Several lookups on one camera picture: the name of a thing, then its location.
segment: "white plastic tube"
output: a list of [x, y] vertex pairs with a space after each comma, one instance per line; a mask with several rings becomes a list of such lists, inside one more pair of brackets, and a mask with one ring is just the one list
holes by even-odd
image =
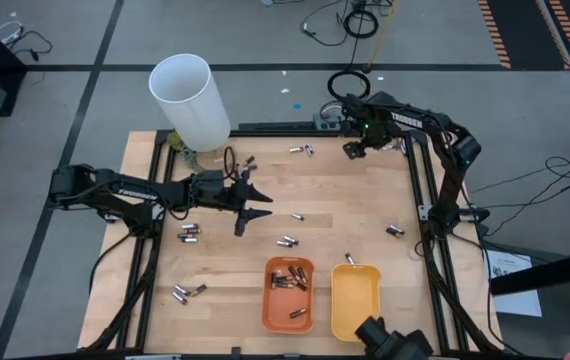
[[149, 91], [195, 151], [212, 151], [229, 137], [230, 124], [209, 65], [192, 54], [174, 55], [156, 65]]

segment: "wooden table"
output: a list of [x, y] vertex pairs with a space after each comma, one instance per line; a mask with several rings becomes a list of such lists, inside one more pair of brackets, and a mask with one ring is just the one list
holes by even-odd
[[[154, 136], [154, 132], [130, 134], [122, 173], [147, 177]], [[387, 151], [369, 152], [365, 159], [350, 161], [341, 148], [345, 142], [341, 138], [230, 138], [239, 161], [256, 157], [258, 170], [252, 172], [251, 180], [274, 199], [271, 204], [251, 205], [274, 214], [250, 222], [239, 238], [233, 234], [235, 214], [192, 209], [186, 222], [199, 223], [203, 229], [197, 244], [181, 243], [177, 239], [181, 223], [167, 217], [146, 353], [229, 354], [231, 347], [241, 346], [246, 354], [362, 354], [362, 344], [340, 341], [331, 332], [330, 274], [336, 264], [345, 262], [347, 252], [357, 262], [380, 269], [381, 315], [388, 330], [421, 329], [439, 351], [425, 265], [413, 250], [420, 236], [407, 160], [398, 151]], [[288, 152], [305, 143], [313, 144], [313, 157]], [[164, 169], [166, 154], [164, 150], [160, 169]], [[219, 168], [213, 159], [221, 156], [222, 151], [201, 154], [199, 163], [208, 169]], [[418, 147], [417, 156], [422, 174]], [[440, 186], [443, 170], [436, 161], [434, 171]], [[174, 180], [190, 173], [176, 160]], [[427, 189], [424, 178], [421, 182]], [[303, 214], [305, 221], [293, 219], [292, 212]], [[394, 238], [384, 231], [392, 223], [406, 230], [403, 237]], [[123, 224], [108, 225], [103, 251], [126, 232]], [[471, 224], [460, 224], [455, 232], [477, 241]], [[278, 247], [276, 240], [285, 234], [299, 239], [300, 245]], [[455, 238], [449, 243], [461, 303], [491, 338], [481, 253]], [[121, 306], [133, 248], [134, 240], [124, 243], [98, 268], [79, 346], [95, 340]], [[306, 335], [272, 334], [261, 323], [263, 273], [274, 256], [305, 257], [316, 267], [314, 327]], [[194, 288], [203, 283], [209, 289], [190, 299], [187, 306], [172, 297], [175, 284]], [[444, 300], [443, 308], [450, 347], [456, 348], [451, 312]], [[134, 343], [139, 313], [138, 307], [132, 313], [128, 345]], [[493, 306], [490, 319], [500, 336]]]

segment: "orange plastic bin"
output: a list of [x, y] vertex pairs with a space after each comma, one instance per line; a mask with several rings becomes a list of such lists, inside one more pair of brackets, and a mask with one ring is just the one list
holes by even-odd
[[381, 272], [372, 265], [340, 264], [332, 270], [332, 333], [360, 341], [354, 332], [380, 311]]
[[[288, 267], [299, 267], [307, 278], [307, 291], [297, 287], [292, 289], [276, 288], [272, 290], [271, 274], [278, 276], [289, 275]], [[312, 297], [314, 290], [314, 265], [304, 258], [275, 257], [265, 266], [263, 282], [263, 325], [271, 332], [280, 334], [305, 334], [312, 329]], [[299, 317], [290, 319], [289, 314], [306, 308], [307, 312]]]

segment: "yellow plastic bin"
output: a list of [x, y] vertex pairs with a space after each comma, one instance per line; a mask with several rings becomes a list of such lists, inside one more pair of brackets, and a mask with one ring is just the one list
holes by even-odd
[[336, 265], [332, 270], [332, 333], [339, 340], [360, 341], [354, 332], [380, 311], [381, 272], [373, 265]]

